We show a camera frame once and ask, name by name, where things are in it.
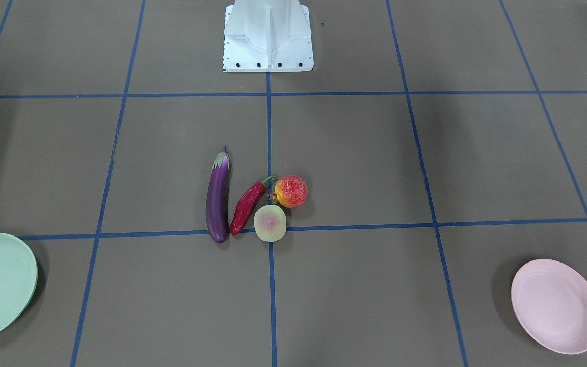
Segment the red yellow apple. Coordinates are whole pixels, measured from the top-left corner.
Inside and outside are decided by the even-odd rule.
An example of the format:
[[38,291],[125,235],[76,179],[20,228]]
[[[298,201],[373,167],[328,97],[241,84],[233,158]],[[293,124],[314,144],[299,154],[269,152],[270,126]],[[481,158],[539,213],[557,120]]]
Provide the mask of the red yellow apple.
[[274,204],[287,208],[299,207],[308,198],[308,186],[299,176],[280,177],[270,194]]

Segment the red chili pepper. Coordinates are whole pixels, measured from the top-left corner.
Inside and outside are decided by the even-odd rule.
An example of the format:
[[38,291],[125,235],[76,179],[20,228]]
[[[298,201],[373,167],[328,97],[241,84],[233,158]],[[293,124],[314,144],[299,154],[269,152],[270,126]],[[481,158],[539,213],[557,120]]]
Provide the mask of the red chili pepper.
[[238,200],[230,223],[230,233],[238,235],[245,227],[248,218],[251,216],[254,207],[258,201],[265,195],[267,191],[267,184],[272,180],[279,179],[278,176],[268,176],[263,181],[258,181],[249,186]]

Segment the green pink peach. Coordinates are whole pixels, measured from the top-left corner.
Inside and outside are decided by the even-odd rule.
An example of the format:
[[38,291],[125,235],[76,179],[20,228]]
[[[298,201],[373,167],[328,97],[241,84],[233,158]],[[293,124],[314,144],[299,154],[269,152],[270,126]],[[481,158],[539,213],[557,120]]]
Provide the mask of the green pink peach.
[[253,225],[260,240],[275,242],[286,234],[286,214],[280,206],[266,205],[255,212]]

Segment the purple eggplant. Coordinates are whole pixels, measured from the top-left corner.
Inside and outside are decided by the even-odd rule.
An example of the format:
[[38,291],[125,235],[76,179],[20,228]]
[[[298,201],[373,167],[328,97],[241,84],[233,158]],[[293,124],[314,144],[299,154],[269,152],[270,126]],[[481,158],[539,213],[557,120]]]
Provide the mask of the purple eggplant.
[[216,243],[227,239],[227,183],[230,157],[226,146],[215,156],[207,189],[205,218],[210,237]]

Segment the pink plate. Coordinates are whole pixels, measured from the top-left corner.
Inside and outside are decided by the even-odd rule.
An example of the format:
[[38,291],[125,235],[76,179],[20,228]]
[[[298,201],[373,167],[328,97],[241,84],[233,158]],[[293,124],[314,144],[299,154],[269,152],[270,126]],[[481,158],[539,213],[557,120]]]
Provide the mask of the pink plate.
[[536,259],[517,270],[512,308],[525,332],[543,348],[564,355],[587,352],[587,281],[552,259]]

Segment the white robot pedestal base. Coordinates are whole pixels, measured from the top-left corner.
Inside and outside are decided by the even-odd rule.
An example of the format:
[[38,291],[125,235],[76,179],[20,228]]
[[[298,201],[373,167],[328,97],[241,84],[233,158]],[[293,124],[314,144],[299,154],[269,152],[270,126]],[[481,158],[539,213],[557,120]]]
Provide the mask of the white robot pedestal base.
[[310,11],[299,1],[235,1],[224,12],[222,71],[310,72]]

